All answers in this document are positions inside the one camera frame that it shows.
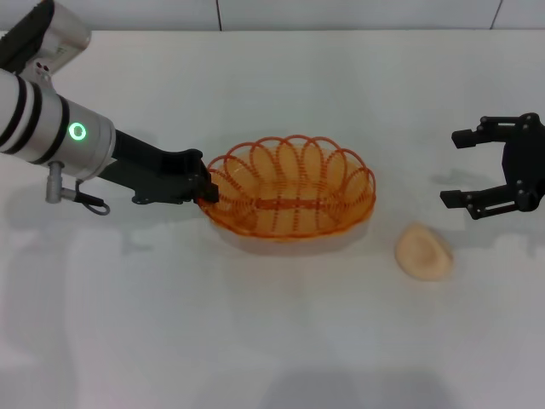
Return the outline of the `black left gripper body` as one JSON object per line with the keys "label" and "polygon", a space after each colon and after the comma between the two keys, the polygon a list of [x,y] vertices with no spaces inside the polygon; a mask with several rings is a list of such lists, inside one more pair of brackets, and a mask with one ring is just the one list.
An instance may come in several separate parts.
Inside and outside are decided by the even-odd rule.
{"label": "black left gripper body", "polygon": [[100,179],[132,190],[133,201],[183,204],[195,199],[195,151],[167,152],[116,131],[112,162]]}

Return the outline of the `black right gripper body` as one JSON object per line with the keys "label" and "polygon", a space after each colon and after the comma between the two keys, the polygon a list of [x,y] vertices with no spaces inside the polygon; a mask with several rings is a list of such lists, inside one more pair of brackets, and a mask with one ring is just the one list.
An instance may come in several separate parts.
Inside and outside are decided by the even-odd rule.
{"label": "black right gripper body", "polygon": [[544,196],[544,125],[536,113],[523,114],[511,129],[502,169],[509,199],[519,211],[534,211]]}

